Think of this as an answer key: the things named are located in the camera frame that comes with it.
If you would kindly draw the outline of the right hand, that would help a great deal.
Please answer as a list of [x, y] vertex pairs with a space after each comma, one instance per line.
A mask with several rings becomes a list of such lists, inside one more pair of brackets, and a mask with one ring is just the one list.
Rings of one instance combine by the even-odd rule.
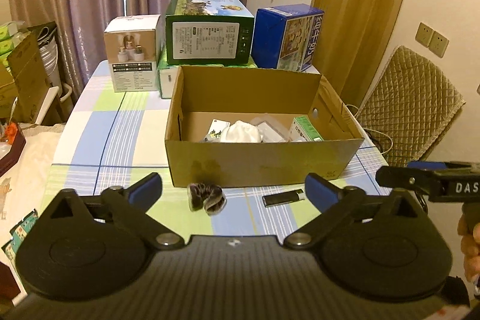
[[477, 223], [472, 232], [468, 229], [465, 215], [460, 217], [457, 233], [461, 237], [460, 251], [464, 255], [465, 277], [471, 283], [477, 282], [480, 273], [479, 257], [479, 224]]

